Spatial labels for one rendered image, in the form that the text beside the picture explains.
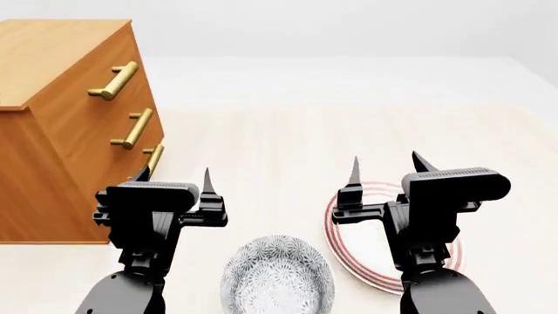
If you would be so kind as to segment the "white plate with red rings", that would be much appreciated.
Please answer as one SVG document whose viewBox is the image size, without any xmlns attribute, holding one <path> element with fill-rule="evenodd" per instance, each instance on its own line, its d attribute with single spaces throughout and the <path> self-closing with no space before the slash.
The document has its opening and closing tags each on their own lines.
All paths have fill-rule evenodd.
<svg viewBox="0 0 558 314">
<path fill-rule="evenodd" d="M 363 203 L 383 204 L 395 201 L 403 191 L 398 184 L 365 181 Z M 395 269 L 382 222 L 370 220 L 357 224 L 334 224 L 332 212 L 337 205 L 337 193 L 330 199 L 323 219 L 324 237 L 332 254 L 353 276 L 370 286 L 402 295 L 401 272 Z M 459 238 L 447 244 L 450 258 L 445 267 L 463 272 L 465 251 Z"/>
</svg>

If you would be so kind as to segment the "light brown wooden cabinet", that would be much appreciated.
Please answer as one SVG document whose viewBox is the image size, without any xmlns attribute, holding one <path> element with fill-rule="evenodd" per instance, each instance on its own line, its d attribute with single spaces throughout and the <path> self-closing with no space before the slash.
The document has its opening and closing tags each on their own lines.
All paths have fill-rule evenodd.
<svg viewBox="0 0 558 314">
<path fill-rule="evenodd" d="M 51 83 L 130 20 L 0 22 L 0 244 L 105 244 L 108 230 L 37 109 Z"/>
</svg>

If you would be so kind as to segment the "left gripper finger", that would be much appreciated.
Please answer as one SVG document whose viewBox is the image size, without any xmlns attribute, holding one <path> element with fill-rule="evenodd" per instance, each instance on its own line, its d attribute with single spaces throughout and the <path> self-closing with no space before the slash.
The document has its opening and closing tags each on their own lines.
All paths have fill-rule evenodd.
<svg viewBox="0 0 558 314">
<path fill-rule="evenodd" d="M 132 177 L 129 177 L 126 180 L 126 182 L 132 182 L 132 181 L 149 182 L 150 175 L 151 175 L 150 168 L 143 167 L 137 174 L 135 174 Z M 95 194 L 95 198 L 97 200 L 97 211 L 100 213 L 105 213 L 107 211 L 105 205 L 107 200 L 107 188 L 105 188 L 104 190 L 99 190 Z"/>
<path fill-rule="evenodd" d="M 206 168 L 204 174 L 204 182 L 200 194 L 199 210 L 207 212 L 209 214 L 226 213 L 224 198 L 215 192 L 208 168 Z"/>
</svg>

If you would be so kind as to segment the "grey white patterned bowl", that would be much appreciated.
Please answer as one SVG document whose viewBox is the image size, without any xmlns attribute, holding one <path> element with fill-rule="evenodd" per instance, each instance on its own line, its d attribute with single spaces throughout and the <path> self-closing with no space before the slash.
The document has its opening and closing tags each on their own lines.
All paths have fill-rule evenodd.
<svg viewBox="0 0 558 314">
<path fill-rule="evenodd" d="M 268 235 L 230 258 L 220 297 L 225 314 L 331 314 L 335 282 L 327 261 L 307 242 Z"/>
</svg>

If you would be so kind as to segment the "wooden drawer front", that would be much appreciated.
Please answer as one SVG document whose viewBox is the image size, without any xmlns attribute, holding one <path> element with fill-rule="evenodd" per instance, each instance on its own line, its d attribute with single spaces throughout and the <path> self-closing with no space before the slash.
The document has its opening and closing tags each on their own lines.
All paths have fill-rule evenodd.
<svg viewBox="0 0 558 314">
<path fill-rule="evenodd" d="M 153 109 L 153 116 L 146 129 L 132 150 L 121 146 L 112 146 L 111 139 L 123 139 L 135 124 L 135 119 L 129 119 L 130 113 L 141 113 L 144 109 Z M 84 170 L 87 172 L 87 193 L 91 208 L 88 217 L 97 209 L 95 194 L 108 186 L 117 185 L 137 174 L 147 162 L 149 156 L 143 154 L 144 148 L 153 148 L 163 141 L 164 133 L 160 117 L 155 106 L 138 106 L 133 109 L 123 109 L 110 116 L 106 122 L 100 122 L 94 133 L 89 136 L 86 144 L 86 156 L 91 163 Z"/>
<path fill-rule="evenodd" d="M 55 139 L 87 201 L 142 169 L 164 133 L 140 62 L 102 67 L 81 80 L 76 99 L 56 114 Z"/>
<path fill-rule="evenodd" d="M 85 54 L 47 90 L 37 109 L 49 137 L 70 164 L 142 162 L 162 138 L 130 23 Z"/>
</svg>

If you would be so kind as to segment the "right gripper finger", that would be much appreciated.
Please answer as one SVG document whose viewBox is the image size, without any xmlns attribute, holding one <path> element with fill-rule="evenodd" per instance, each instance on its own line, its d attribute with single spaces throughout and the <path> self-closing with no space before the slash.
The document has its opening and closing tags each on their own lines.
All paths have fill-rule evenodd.
<svg viewBox="0 0 558 314">
<path fill-rule="evenodd" d="M 412 151 L 412 162 L 417 173 L 438 172 L 439 170 L 424 159 L 417 151 Z"/>
<path fill-rule="evenodd" d="M 363 185 L 360 179 L 360 166 L 355 157 L 350 174 L 350 179 L 344 188 L 337 192 L 337 207 L 342 210 L 357 208 L 362 205 Z"/>
</svg>

